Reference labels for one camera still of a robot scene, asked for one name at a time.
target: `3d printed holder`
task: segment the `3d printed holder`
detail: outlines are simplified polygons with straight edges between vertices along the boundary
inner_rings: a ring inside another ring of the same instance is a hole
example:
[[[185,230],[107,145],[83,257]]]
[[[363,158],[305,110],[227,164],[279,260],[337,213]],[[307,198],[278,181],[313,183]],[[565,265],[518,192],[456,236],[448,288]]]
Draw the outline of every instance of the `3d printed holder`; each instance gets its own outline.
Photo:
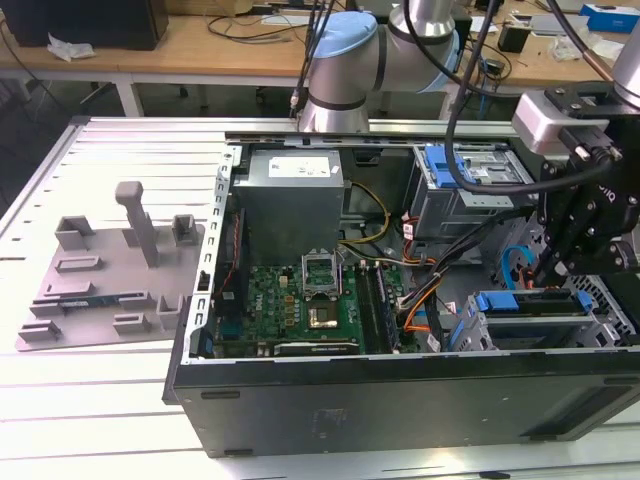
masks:
[[[154,227],[142,193],[140,182],[116,188],[131,228],[93,230],[85,217],[60,220],[60,246],[18,332],[18,350],[173,338],[204,228],[191,215]]]

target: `green circuit board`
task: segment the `green circuit board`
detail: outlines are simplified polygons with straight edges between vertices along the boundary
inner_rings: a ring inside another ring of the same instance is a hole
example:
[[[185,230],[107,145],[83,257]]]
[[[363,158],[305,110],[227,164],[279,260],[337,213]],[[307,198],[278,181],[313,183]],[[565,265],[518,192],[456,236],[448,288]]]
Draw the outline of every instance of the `green circuit board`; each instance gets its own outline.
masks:
[[[313,265],[308,283],[332,283],[330,268],[330,265]],[[221,342],[225,345],[225,356],[251,356],[259,343],[286,342],[352,343],[358,345],[360,354],[369,353],[365,347],[357,294],[358,267],[339,268],[342,269],[339,275],[342,293],[337,300],[331,301],[322,295],[305,299],[299,266],[252,267],[247,313],[234,340]],[[396,268],[385,268],[383,277],[393,308],[397,297],[404,293],[401,272]]]

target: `green motherboard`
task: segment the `green motherboard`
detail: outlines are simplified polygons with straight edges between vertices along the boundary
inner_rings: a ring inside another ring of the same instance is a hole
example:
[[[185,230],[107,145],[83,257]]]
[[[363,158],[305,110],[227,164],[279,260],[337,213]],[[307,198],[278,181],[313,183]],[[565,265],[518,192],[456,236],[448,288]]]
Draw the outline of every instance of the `green motherboard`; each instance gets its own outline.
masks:
[[[300,266],[252,267],[242,324],[220,327],[217,343],[225,347],[224,356],[253,356],[256,345],[266,352],[287,342],[343,343],[356,345],[355,354],[391,353],[395,347],[389,347],[387,337],[397,339],[394,308],[404,294],[400,270],[359,264],[338,268],[340,294],[331,299],[322,294],[305,298]],[[330,266],[309,267],[307,284],[332,283]],[[384,302],[386,309],[378,305]]]

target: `wooden table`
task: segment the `wooden table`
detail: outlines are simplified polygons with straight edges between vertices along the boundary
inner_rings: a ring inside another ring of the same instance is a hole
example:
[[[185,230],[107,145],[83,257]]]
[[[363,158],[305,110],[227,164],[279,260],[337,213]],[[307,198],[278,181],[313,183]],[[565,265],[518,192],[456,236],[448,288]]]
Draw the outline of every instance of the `wooden table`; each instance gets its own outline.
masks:
[[[600,3],[637,5],[640,0],[603,0]],[[513,10],[520,13],[546,13],[532,3],[506,0],[496,16],[496,23],[502,23]],[[241,21],[252,20],[253,18],[243,18]],[[224,29],[223,22],[219,27]],[[231,33],[250,35],[277,28],[281,27],[261,24],[234,26]],[[298,33],[304,38],[305,28],[298,29]],[[71,63],[55,58],[45,48],[19,47],[11,36],[10,42],[19,58],[38,78],[115,83],[125,114],[141,116],[142,107],[136,83],[280,87],[295,85],[303,58],[303,45],[291,33],[285,35],[290,41],[247,45],[212,35],[202,16],[172,16],[166,35],[154,51],[98,48],[95,57]],[[488,43],[495,46],[498,35],[492,34]],[[627,37],[628,35],[616,35],[611,39],[624,42]],[[513,71],[504,86],[543,87],[598,79],[583,60],[554,61],[547,53],[550,41],[548,38],[529,36],[521,54],[507,54]],[[499,58],[489,51],[483,53],[489,58]],[[0,77],[30,78],[11,57],[5,45],[0,45]]]

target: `workbench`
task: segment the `workbench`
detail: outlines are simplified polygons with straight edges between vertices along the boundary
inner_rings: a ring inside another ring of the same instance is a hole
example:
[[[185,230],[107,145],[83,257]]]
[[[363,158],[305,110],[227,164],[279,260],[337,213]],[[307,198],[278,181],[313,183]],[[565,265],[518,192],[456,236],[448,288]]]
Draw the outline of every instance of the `workbench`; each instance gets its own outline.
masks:
[[[603,1],[629,5],[638,3],[637,0]],[[532,3],[506,0],[495,17],[495,23],[500,25],[513,10],[524,14],[547,13]],[[255,17],[244,17],[239,21],[249,23],[253,20]],[[251,35],[278,28],[282,27],[258,23],[248,27],[234,26],[231,32]],[[305,28],[298,29],[301,38],[304,38],[305,31]],[[13,36],[8,37],[18,57],[39,79],[112,82],[118,89],[125,115],[137,117],[143,115],[136,90],[138,83],[293,87],[300,72],[304,47],[292,33],[285,35],[291,41],[248,45],[211,34],[204,16],[171,16],[167,33],[154,51],[97,48],[95,57],[70,63],[54,57],[44,47],[19,47]],[[495,46],[498,35],[491,34],[487,43]],[[621,42],[628,37],[606,36]],[[547,53],[550,42],[549,38],[530,35],[521,54],[507,54],[513,71],[503,82],[502,88],[544,87],[599,79],[583,60],[554,61]],[[489,58],[499,58],[488,51],[483,54]],[[15,62],[5,45],[0,45],[0,78],[31,78]]]
[[[377,120],[371,129],[443,135],[446,123]],[[16,332],[56,248],[59,218],[86,215],[94,228],[125,226],[114,187],[140,180],[145,210],[156,225],[184,213],[204,221],[225,130],[293,132],[294,124],[205,118],[78,122],[0,220],[1,478],[477,479],[487,471],[514,479],[639,477],[638,406],[570,443],[211,460],[182,409],[161,401],[171,341],[17,353]],[[514,135],[504,122],[460,122],[458,130]],[[416,421],[429,428],[428,417]]]

